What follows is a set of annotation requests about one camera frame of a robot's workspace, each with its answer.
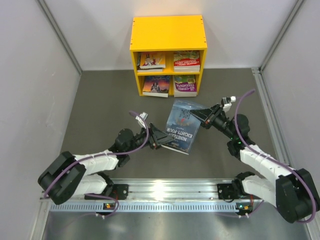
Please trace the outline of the Roald Dahl Charlie book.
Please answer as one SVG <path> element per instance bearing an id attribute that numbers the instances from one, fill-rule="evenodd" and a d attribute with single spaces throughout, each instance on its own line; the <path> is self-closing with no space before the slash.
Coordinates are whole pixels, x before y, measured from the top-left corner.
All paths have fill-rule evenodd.
<path id="1" fill-rule="evenodd" d="M 138 67 L 145 69 L 164 69 L 166 67 L 166 54 L 162 51 L 140 52 Z"/>

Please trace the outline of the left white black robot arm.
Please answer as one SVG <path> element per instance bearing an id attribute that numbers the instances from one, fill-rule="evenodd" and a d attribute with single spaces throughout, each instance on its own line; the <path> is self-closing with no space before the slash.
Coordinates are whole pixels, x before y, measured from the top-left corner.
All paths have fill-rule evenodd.
<path id="1" fill-rule="evenodd" d="M 131 129 L 122 129 L 114 144 L 101 152 L 76 155 L 62 152 L 39 176 L 37 183 L 56 205 L 71 198 L 89 194 L 103 199 L 113 194 L 114 183 L 106 174 L 123 167 L 130 154 L 144 147 L 157 150 L 175 140 L 175 137 L 159 130 L 152 123 L 134 134 Z"/>

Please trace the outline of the blue Jane Eyre book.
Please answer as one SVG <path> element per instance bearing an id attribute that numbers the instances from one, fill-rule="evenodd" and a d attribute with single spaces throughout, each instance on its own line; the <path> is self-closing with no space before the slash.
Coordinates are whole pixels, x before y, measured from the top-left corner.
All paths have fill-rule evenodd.
<path id="1" fill-rule="evenodd" d="M 142 94 L 144 96 L 167 98 L 170 89 L 170 75 L 150 75 L 144 78 Z"/>

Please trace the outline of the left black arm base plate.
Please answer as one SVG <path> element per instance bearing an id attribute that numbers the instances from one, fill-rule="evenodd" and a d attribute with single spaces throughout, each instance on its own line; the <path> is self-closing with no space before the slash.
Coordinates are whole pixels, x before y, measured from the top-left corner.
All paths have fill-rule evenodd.
<path id="1" fill-rule="evenodd" d="M 113 184 L 106 187 L 102 193 L 89 193 L 84 196 L 85 200 L 102 200 L 102 197 L 110 197 L 116 200 L 126 200 L 129 194 L 128 184 Z"/>

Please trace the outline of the dark blue Nineteen Eighty-Four book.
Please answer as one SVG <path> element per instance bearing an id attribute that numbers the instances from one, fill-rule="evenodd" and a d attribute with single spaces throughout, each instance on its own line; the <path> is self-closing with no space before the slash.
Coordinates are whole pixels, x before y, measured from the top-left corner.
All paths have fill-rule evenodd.
<path id="1" fill-rule="evenodd" d="M 206 107 L 183 99 L 176 99 L 170 111 L 165 132 L 174 140 L 163 145 L 164 148 L 188 155 L 201 125 L 200 120 L 191 114 L 191 110 Z"/>

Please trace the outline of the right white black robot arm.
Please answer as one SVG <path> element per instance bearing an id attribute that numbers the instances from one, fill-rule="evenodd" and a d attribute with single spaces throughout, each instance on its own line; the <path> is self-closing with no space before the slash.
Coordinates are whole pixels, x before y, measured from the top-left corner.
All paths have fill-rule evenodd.
<path id="1" fill-rule="evenodd" d="M 320 197 L 311 174 L 304 168 L 296 170 L 278 162 L 263 152 L 249 137 L 249 120 L 245 115 L 237 113 L 228 118 L 220 104 L 194 109 L 190 113 L 203 128 L 214 127 L 227 136 L 230 139 L 227 143 L 229 153 L 259 173 L 248 171 L 234 178 L 233 192 L 238 198 L 259 197 L 273 205 L 289 223 L 304 218 L 309 222 L 313 220 L 320 210 Z"/>

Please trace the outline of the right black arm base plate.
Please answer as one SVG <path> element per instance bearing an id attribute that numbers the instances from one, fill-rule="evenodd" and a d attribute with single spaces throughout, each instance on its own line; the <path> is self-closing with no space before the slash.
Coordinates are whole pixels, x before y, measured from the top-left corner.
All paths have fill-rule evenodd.
<path id="1" fill-rule="evenodd" d="M 218 199 L 227 203 L 231 203 L 238 199 L 248 199 L 249 194 L 242 192 L 232 183 L 218 183 L 217 184 Z"/>

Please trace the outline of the red 13-Storey Treehouse book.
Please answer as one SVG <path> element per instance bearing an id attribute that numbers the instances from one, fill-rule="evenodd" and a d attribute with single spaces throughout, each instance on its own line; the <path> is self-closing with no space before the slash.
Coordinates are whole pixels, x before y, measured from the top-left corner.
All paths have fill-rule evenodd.
<path id="1" fill-rule="evenodd" d="M 200 52 L 198 50 L 174 51 L 173 64 L 175 67 L 199 66 Z"/>

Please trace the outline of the purple 117-Storey Treehouse book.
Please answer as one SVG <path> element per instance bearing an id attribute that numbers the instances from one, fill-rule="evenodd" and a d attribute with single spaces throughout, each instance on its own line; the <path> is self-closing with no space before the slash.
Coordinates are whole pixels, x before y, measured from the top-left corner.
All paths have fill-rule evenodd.
<path id="1" fill-rule="evenodd" d="M 197 83 L 194 74 L 173 76 L 174 97 L 196 97 Z"/>

